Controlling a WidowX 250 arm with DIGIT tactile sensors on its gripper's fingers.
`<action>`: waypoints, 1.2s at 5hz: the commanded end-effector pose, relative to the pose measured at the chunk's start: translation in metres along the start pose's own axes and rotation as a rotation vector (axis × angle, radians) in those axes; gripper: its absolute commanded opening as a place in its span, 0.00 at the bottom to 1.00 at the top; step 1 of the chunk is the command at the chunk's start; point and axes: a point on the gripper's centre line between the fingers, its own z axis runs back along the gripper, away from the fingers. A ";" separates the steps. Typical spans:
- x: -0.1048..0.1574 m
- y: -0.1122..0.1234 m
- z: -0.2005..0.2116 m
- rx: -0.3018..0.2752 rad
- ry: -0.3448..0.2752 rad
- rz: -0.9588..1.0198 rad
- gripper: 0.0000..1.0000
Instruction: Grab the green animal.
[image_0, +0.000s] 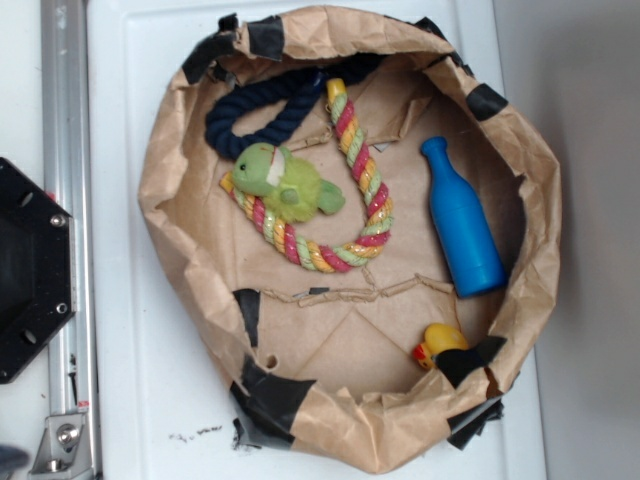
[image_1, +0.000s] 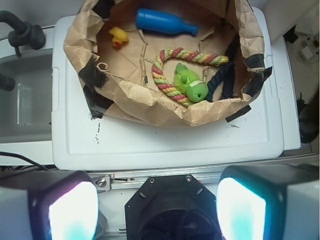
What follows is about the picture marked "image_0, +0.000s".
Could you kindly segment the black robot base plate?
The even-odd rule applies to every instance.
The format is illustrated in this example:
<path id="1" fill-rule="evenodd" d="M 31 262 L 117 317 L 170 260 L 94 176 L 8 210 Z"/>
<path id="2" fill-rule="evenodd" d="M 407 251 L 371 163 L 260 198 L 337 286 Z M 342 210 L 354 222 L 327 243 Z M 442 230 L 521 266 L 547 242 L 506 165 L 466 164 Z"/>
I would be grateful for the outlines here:
<path id="1" fill-rule="evenodd" d="M 1 160 L 1 383 L 13 382 L 74 313 L 71 216 Z"/>

